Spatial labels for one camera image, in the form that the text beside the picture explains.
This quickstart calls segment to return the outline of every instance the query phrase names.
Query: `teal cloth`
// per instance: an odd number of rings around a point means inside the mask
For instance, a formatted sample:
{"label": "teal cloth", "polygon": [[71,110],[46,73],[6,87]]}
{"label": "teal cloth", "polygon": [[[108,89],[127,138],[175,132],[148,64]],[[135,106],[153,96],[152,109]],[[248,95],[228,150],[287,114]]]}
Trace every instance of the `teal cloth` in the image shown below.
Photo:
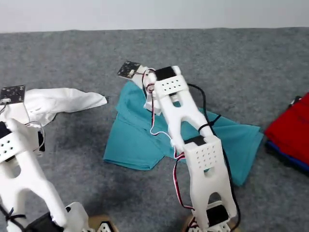
{"label": "teal cloth", "polygon": [[[128,82],[121,91],[116,107],[118,114],[103,157],[106,162],[137,170],[150,170],[164,156],[173,158],[173,148],[168,137],[164,134],[152,136],[149,133],[151,112],[143,108],[144,103],[143,91]],[[209,120],[217,117],[212,112],[207,112],[207,115]],[[233,182],[240,186],[249,174],[261,143],[263,135],[259,132],[260,128],[238,124],[223,116],[213,128],[226,151]],[[167,130],[164,117],[155,116],[154,132]],[[187,122],[182,123],[181,133],[184,140],[199,135]]]}

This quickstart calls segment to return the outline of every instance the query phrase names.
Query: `wooden base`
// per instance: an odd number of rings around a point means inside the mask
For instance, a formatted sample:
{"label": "wooden base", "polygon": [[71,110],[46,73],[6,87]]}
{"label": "wooden base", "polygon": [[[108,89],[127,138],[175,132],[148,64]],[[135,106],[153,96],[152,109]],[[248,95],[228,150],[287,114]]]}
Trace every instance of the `wooden base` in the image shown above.
{"label": "wooden base", "polygon": [[[185,224],[183,225],[183,229],[182,229],[182,232],[187,232],[187,228],[188,228],[188,225],[191,221],[191,219],[193,218],[193,215],[190,215],[187,220],[185,221]],[[235,223],[233,221],[229,221],[228,222],[228,226],[230,228],[233,228],[235,226]],[[236,228],[233,232],[240,232],[241,230],[239,228]]]}
{"label": "wooden base", "polygon": [[101,225],[101,222],[103,221],[108,221],[110,222],[110,224],[112,225],[112,229],[115,232],[119,232],[119,230],[116,228],[116,226],[111,222],[110,218],[107,215],[98,215],[98,216],[93,216],[93,217],[89,217],[89,227],[92,229],[95,229],[96,231],[98,230],[98,228]]}

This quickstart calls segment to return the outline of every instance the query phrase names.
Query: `folded clothing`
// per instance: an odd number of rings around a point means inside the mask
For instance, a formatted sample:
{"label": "folded clothing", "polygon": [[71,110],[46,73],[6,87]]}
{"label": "folded clothing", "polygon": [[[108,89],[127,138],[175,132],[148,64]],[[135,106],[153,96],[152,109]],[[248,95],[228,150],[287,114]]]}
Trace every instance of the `folded clothing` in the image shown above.
{"label": "folded clothing", "polygon": [[275,145],[272,141],[270,140],[266,141],[265,146],[267,149],[269,149],[270,152],[276,155],[279,155],[280,159],[284,161],[285,164],[291,165],[297,169],[300,169],[306,173],[309,173],[309,165],[303,163],[302,161],[298,159],[295,159],[289,156],[288,154],[281,152],[280,148],[277,145]]}
{"label": "folded clothing", "polygon": [[98,93],[85,93],[74,88],[31,89],[25,93],[25,107],[30,121],[43,126],[51,122],[57,113],[77,112],[107,103]]}
{"label": "folded clothing", "polygon": [[[149,133],[151,112],[143,108],[144,103],[143,91],[128,82],[121,91],[116,107],[118,115],[105,149],[105,161],[137,170],[150,170],[164,156],[173,158],[168,137]],[[217,117],[211,112],[207,115],[210,121]],[[249,174],[263,134],[257,126],[238,124],[224,117],[220,117],[213,128],[225,149],[233,182],[240,186]],[[168,131],[162,115],[155,116],[154,131]],[[181,134],[184,140],[199,135],[187,122],[182,123]]]}
{"label": "folded clothing", "polygon": [[282,153],[309,165],[309,93],[289,107],[265,131]]}

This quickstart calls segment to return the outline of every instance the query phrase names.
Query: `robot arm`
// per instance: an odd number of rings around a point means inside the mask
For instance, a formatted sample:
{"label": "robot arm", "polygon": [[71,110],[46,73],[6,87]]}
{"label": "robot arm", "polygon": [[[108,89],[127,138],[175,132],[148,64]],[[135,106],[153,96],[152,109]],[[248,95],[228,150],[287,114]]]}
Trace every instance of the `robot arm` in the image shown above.
{"label": "robot arm", "polygon": [[[6,103],[9,103],[5,105],[7,119],[0,122],[0,210],[6,216],[7,231],[93,232],[88,226],[88,215],[83,206],[72,203],[65,207],[55,187],[40,168],[34,152],[40,147],[38,131],[24,124],[28,121],[25,118],[28,115],[21,99],[19,102]],[[17,107],[20,114],[14,114]],[[17,165],[21,170],[19,174],[14,173]],[[30,224],[25,216],[27,191],[40,196],[50,211]]]}
{"label": "robot arm", "polygon": [[[153,117],[155,113],[163,113],[171,144],[186,159],[190,174],[192,213],[199,229],[204,232],[230,231],[226,223],[237,216],[237,207],[221,141],[213,134],[210,122],[198,110],[179,67],[154,71],[127,61],[118,75],[146,89],[144,108],[152,111]],[[182,121],[190,123],[200,135],[184,141],[181,136]],[[221,200],[209,203],[213,193],[218,193]]]}

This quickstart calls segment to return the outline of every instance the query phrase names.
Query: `gray carpet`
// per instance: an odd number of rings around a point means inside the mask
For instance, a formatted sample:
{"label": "gray carpet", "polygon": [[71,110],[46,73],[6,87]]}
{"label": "gray carpet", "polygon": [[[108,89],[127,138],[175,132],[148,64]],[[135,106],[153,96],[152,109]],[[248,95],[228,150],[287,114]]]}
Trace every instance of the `gray carpet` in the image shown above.
{"label": "gray carpet", "polygon": [[[47,152],[40,159],[46,176],[65,204],[79,201],[89,215],[109,214],[121,232],[178,232],[190,212],[178,204],[172,159],[145,172],[102,161],[126,82],[116,76],[122,63],[179,65],[188,82],[205,89],[209,110],[265,129],[295,95],[309,89],[308,38],[306,28],[0,34],[0,83],[73,87],[108,96],[105,106],[59,114],[46,126]],[[192,93],[201,106],[199,93]],[[179,166],[179,180],[189,202],[185,165]],[[244,232],[309,228],[309,178],[263,146],[236,195]],[[30,194],[28,218],[44,212],[42,200]],[[5,231],[2,217],[0,222]]]}

